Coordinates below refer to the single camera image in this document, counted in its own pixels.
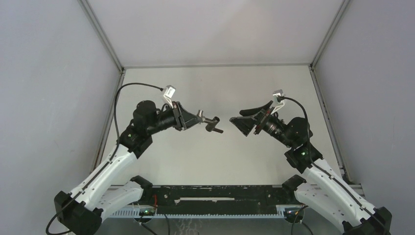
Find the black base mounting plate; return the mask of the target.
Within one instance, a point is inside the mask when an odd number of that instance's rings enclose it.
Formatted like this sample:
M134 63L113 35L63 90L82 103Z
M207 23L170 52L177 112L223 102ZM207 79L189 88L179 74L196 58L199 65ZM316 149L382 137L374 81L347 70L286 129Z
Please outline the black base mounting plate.
M154 206L165 215L277 215L278 207L299 206L283 186L154 186L134 205Z

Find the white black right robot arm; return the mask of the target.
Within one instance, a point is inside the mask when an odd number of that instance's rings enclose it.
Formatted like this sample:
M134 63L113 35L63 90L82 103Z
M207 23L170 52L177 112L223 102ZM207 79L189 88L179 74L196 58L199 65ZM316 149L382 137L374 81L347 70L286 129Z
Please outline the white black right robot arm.
M286 181L283 199L298 201L331 222L344 235L389 235L392 214L359 195L334 172L322 154L311 144L312 132L306 111L289 123L279 119L279 107L272 102L241 110L230 122L247 136L265 132L289 148L285 157L299 174Z

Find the silver tee pipe fitting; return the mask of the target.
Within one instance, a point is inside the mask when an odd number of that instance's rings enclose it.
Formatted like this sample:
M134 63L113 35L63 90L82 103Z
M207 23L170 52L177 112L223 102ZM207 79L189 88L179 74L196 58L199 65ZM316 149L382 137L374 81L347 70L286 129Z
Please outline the silver tee pipe fitting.
M207 119L203 114L203 110L198 110L197 112L197 120L199 124L207 123Z

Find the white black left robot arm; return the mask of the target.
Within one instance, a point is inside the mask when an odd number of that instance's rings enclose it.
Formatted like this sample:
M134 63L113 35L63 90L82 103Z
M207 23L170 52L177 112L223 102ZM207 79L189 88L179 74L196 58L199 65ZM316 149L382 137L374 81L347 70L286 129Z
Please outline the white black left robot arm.
M108 188L152 144L154 134L171 127L178 131L191 128L206 120L202 113L189 113L176 101L164 111L150 100L138 103L108 157L69 193L61 191L55 196L57 220L76 235L93 235L106 218L124 206L149 203L153 185L141 176L132 177L115 191Z

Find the aluminium frame rail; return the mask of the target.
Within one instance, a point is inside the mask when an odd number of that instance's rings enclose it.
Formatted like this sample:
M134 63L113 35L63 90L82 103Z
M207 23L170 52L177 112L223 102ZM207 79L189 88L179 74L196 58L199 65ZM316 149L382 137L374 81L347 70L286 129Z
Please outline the aluminium frame rail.
M105 149L106 141L108 139L108 134L109 134L111 123L112 123L114 98L115 98L116 92L123 84L126 70L127 70L126 68L122 68L122 71L119 73L119 76L116 79L114 88L110 90L109 102L105 106L107 109L106 109L105 116L104 116L104 122L103 122L102 130L101 130L101 134L99 135L99 138L98 138L98 146L96 149L96 153L92 160L92 166L91 166L90 173L92 173L96 169L96 167L100 164L101 158L104 155L103 152Z

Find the dark metal faucet handle valve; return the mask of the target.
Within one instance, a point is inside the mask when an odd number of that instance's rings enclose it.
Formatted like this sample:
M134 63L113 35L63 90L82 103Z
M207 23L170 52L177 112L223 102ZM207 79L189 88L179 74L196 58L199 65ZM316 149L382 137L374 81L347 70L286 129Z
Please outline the dark metal faucet handle valve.
M206 123L205 129L208 132L217 132L217 133L222 134L224 131L221 130L221 129L218 129L216 127L219 122L220 122L220 118L219 117L214 117L213 119L205 118L205 120L204 120L204 123Z

